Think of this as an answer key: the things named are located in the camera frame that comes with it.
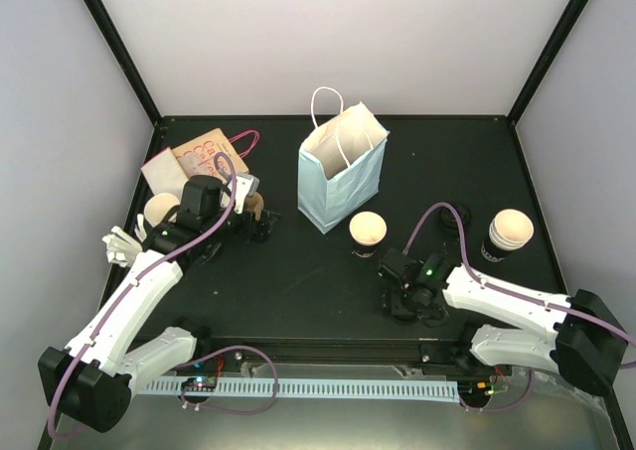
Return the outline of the single paper coffee cup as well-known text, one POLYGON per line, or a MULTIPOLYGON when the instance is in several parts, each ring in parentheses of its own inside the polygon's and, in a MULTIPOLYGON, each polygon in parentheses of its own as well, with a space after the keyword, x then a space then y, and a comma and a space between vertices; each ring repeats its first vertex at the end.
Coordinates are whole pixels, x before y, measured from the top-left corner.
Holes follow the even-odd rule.
POLYGON ((349 232, 354 243, 353 253, 362 258, 373 256, 386 237, 387 231, 387 223, 379 214, 355 214, 349 222, 349 232))

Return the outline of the light blue paper bag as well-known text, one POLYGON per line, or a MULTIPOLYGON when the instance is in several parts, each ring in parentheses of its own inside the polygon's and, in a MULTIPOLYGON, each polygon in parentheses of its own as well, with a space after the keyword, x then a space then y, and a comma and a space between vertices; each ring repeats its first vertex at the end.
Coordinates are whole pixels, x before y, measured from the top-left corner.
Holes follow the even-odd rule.
POLYGON ((339 111, 319 123, 317 87, 310 101, 312 132, 298 151, 298 210, 325 234, 379 191, 390 133, 363 102, 347 107, 341 93, 339 111))

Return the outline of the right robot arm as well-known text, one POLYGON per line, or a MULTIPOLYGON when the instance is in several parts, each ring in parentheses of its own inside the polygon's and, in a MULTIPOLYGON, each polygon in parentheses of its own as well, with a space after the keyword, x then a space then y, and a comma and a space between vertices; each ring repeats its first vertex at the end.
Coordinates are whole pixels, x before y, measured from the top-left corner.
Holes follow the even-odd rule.
POLYGON ((450 307, 504 323, 483 325, 470 354, 488 366, 518 366, 558 374, 591 395, 609 393, 627 349, 622 327, 596 294, 551 294, 469 270, 440 254, 415 260, 392 248, 378 274, 392 286, 392 313, 422 316, 440 297, 450 307))

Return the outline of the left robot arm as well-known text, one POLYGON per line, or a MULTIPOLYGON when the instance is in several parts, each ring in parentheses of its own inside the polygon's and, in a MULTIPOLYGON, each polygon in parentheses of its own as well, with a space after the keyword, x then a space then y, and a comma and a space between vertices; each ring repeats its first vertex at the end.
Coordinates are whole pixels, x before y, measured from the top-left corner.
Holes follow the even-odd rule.
POLYGON ((155 378, 223 359, 212 348, 209 328, 187 318, 136 349, 130 346, 165 295, 190 267, 213 256, 225 235, 268 235, 272 215, 257 187, 250 174, 193 176, 181 197, 159 194, 148 202, 135 236, 116 226, 104 237, 109 261, 127 268, 126 277, 63 349, 48 347, 38 360, 52 437, 59 414, 107 432, 155 378))

